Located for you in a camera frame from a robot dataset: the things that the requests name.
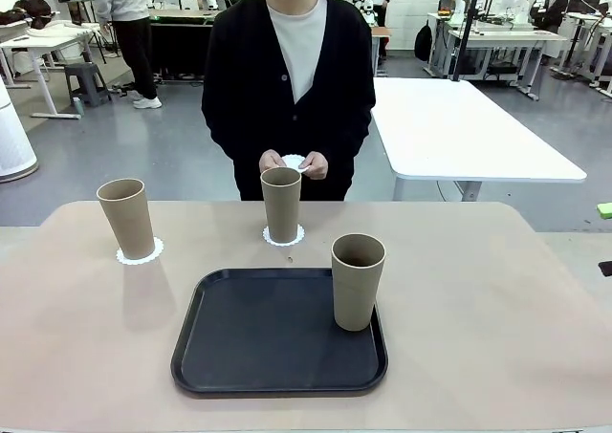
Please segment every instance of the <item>white sneaker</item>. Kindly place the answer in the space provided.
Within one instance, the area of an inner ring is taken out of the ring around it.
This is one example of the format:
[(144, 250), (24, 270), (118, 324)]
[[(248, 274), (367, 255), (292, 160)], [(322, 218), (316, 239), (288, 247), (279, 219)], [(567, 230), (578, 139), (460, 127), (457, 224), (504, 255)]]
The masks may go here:
[(132, 101), (138, 101), (144, 98), (144, 96), (138, 91), (127, 91), (127, 97)]
[(134, 108), (139, 110), (146, 110), (147, 108), (160, 108), (162, 106), (162, 103), (157, 97), (153, 99), (143, 98), (142, 100), (137, 100), (132, 104), (134, 105)]

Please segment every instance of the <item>tall cup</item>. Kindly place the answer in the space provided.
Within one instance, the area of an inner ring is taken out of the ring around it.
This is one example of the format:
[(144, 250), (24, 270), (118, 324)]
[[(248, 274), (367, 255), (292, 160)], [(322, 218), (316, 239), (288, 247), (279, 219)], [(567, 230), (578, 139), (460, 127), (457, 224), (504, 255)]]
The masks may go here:
[(98, 200), (123, 255), (143, 259), (155, 250), (149, 207), (140, 180), (114, 180), (98, 189)]
[(346, 331), (370, 324), (386, 250), (370, 235), (347, 234), (332, 246), (334, 318)]
[(277, 167), (261, 174), (270, 238), (278, 244), (288, 244), (297, 237), (299, 195), (302, 174), (287, 167)]

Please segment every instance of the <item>paper doily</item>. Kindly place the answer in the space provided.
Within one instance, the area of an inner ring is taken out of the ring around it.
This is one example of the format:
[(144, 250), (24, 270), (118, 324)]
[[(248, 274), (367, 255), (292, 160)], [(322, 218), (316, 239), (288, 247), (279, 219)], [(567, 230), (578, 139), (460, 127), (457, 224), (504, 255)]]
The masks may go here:
[(285, 162), (285, 165), (287, 165), (289, 168), (292, 168), (293, 170), (297, 170), (299, 173), (304, 173), (310, 168), (299, 168), (299, 165), (303, 163), (305, 159), (305, 157), (300, 156), (299, 154), (288, 154), (287, 156), (283, 156), (283, 161)]
[(301, 225), (297, 225), (297, 236), (295, 240), (289, 242), (287, 244), (279, 244), (270, 238), (270, 228), (266, 227), (264, 229), (264, 240), (268, 242), (270, 245), (274, 245), (275, 247), (290, 247), (291, 245), (299, 244), (304, 238), (304, 228)]
[(145, 264), (145, 263), (148, 263), (149, 261), (153, 261), (160, 254), (162, 254), (162, 251), (164, 251), (164, 242), (162, 242), (157, 237), (153, 237), (153, 241), (155, 242), (155, 249), (146, 258), (127, 259), (125, 256), (123, 256), (123, 250), (118, 249), (117, 250), (117, 260), (126, 266), (139, 266), (140, 264)]

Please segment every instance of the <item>black tray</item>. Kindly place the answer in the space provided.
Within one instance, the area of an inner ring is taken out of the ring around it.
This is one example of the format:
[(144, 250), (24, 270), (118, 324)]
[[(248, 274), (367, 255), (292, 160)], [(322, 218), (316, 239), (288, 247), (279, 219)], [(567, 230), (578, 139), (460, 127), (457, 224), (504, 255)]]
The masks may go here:
[(376, 309), (358, 333), (334, 321), (329, 269), (224, 270), (196, 287), (171, 362), (201, 395), (364, 392), (384, 377)]

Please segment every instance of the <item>hand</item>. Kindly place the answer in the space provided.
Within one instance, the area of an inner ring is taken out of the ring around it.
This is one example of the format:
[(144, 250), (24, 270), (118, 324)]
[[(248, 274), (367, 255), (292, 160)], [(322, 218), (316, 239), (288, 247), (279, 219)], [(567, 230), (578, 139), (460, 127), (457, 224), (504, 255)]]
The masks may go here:
[(259, 172), (264, 173), (266, 170), (277, 167), (286, 167), (287, 164), (283, 161), (276, 151), (269, 149), (261, 155), (259, 160)]
[(311, 180), (325, 180), (327, 177), (327, 170), (329, 169), (329, 163), (321, 153), (313, 151), (308, 155), (303, 163), (299, 165), (299, 168), (306, 168), (308, 170), (304, 172)]

